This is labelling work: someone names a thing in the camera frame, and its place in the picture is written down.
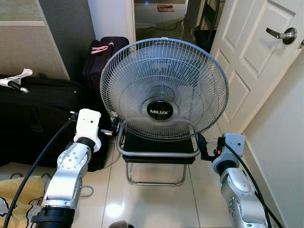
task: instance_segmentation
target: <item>door handle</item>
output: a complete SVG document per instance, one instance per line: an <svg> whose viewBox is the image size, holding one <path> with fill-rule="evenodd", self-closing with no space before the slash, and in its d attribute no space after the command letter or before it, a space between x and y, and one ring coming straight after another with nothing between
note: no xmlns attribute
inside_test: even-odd
<svg viewBox="0 0 304 228"><path fill-rule="evenodd" d="M288 28L285 33L278 33L270 28L266 28L266 32L277 39L282 39L284 44L293 43L297 35L296 28Z"/></svg>

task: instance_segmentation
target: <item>fan grille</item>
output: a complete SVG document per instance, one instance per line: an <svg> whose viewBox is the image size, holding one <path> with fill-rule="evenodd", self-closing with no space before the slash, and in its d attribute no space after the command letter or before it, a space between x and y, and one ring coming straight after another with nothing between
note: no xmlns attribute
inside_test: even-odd
<svg viewBox="0 0 304 228"><path fill-rule="evenodd" d="M182 140L210 128L223 113L228 82L219 64L190 43L147 39L121 49L102 72L101 95L107 111L125 128L158 141ZM172 105L171 118L152 119L149 101Z"/></svg>

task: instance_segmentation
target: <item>white plastic mount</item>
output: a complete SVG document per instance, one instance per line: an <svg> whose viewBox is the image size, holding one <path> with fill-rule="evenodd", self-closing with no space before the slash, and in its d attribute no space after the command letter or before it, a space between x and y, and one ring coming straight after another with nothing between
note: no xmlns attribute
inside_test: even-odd
<svg viewBox="0 0 304 228"><path fill-rule="evenodd" d="M89 138L95 142L94 152L98 151L101 147L101 141L97 136L100 117L100 112L87 108L81 109L78 115L74 142L80 137Z"/></svg>

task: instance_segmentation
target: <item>black suitcase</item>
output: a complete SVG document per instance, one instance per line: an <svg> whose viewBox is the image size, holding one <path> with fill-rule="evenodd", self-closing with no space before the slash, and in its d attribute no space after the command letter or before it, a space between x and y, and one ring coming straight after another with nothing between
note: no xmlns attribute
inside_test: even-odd
<svg viewBox="0 0 304 228"><path fill-rule="evenodd" d="M21 85L29 90L0 86L0 165L8 162L32 164L48 141L71 116L70 111L89 108L101 111L100 102L79 83L58 79L26 77ZM102 113L100 129L111 122ZM72 122L52 145L39 165L56 167L58 155L73 142L76 122ZM89 171L104 167L108 138L100 135L102 148L92 154Z"/></svg>
<svg viewBox="0 0 304 228"><path fill-rule="evenodd" d="M84 65L83 76L86 85L93 91L95 96L101 101L100 78L101 72L108 60L117 51L127 46L129 41L125 37L104 37L100 41L93 40ZM97 47L106 47L104 51L93 53Z"/></svg>

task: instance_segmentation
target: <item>door panel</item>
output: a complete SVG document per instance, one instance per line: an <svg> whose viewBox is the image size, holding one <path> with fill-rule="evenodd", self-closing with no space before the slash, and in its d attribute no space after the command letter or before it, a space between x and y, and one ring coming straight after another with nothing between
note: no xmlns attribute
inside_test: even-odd
<svg viewBox="0 0 304 228"><path fill-rule="evenodd" d="M300 53L303 40L303 3L230 0L225 3L211 55L229 82L229 100L218 120L222 132L242 133L288 67ZM284 33L295 27L294 43L283 44L266 28Z"/></svg>

